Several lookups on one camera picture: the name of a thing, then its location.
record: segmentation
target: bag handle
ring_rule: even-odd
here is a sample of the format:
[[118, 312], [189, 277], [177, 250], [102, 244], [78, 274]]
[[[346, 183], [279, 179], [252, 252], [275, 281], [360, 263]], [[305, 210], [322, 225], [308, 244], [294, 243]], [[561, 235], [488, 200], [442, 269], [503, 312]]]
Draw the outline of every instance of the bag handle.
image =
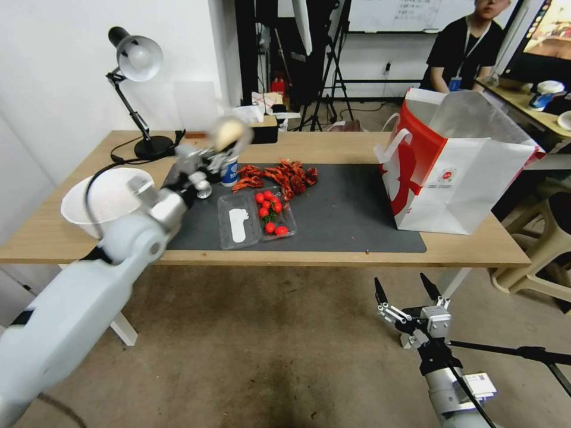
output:
[[[391, 120], [393, 120], [395, 117], [400, 117], [400, 114], [395, 113], [392, 116], [390, 116], [382, 128], [383, 131], [387, 127], [387, 124]], [[390, 161], [391, 158], [393, 157], [394, 152], [397, 150], [398, 146], [403, 141], [407, 144], [410, 144], [410, 142], [412, 141], [412, 133], [407, 128], [401, 129], [397, 133], [397, 135], [394, 136], [392, 142], [388, 145], [388, 147], [386, 149], [384, 149], [383, 144], [381, 144], [381, 143], [377, 144], [374, 148], [374, 151], [375, 151], [375, 155], [377, 156], [379, 163], [385, 163], [385, 162]]]
[[382, 126], [382, 130], [381, 132], [384, 132], [385, 129], [387, 128], [387, 125], [390, 123], [391, 120], [393, 120], [394, 118], [399, 118], [400, 119], [400, 113], [393, 113], [389, 119], [387, 119], [387, 121], [385, 122], [385, 124]]

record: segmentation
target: whiteboard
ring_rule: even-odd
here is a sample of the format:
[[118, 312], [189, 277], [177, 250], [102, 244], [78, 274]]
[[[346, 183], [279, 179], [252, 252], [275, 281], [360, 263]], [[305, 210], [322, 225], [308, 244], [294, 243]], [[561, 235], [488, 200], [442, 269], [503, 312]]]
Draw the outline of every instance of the whiteboard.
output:
[[[504, 28], [517, 5], [495, 21]], [[463, 16], [474, 12], [474, 0], [352, 0], [349, 31], [436, 33]]]

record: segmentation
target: red and white paper bag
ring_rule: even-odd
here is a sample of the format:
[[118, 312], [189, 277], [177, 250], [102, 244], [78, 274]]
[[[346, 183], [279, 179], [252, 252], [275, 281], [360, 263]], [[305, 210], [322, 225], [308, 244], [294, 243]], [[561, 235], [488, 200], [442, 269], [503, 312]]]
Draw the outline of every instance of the red and white paper bag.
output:
[[395, 118], [391, 143], [375, 154], [399, 229], [473, 233], [523, 167], [545, 154], [474, 91], [410, 89], [387, 124]]

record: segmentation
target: computer screen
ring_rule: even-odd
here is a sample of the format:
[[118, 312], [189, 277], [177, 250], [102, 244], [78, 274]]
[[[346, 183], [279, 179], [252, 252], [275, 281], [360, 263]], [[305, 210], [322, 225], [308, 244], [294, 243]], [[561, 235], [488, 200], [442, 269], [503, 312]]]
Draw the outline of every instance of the computer screen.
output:
[[523, 53], [571, 59], [571, 2], [551, 0], [531, 24]]
[[571, 90], [571, 0], [545, 0], [503, 77], [539, 83], [558, 80]]

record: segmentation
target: white bowl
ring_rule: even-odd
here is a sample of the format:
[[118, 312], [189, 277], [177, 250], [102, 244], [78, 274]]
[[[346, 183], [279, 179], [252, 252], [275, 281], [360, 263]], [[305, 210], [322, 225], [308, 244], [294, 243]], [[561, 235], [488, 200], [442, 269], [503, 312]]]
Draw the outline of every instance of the white bowl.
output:
[[[137, 168], [115, 168], [101, 174], [89, 191], [89, 206], [97, 224], [106, 226], [121, 216], [130, 214], [141, 206], [141, 201], [127, 187], [133, 177], [153, 182], [151, 175]], [[89, 219], [84, 206], [85, 189], [91, 177], [77, 183], [61, 200], [61, 215], [71, 224], [79, 226], [91, 236], [98, 238], [97, 229]]]
[[557, 118], [557, 123], [559, 126], [561, 126], [561, 128], [566, 129], [567, 131], [571, 131], [571, 111], [561, 114]]

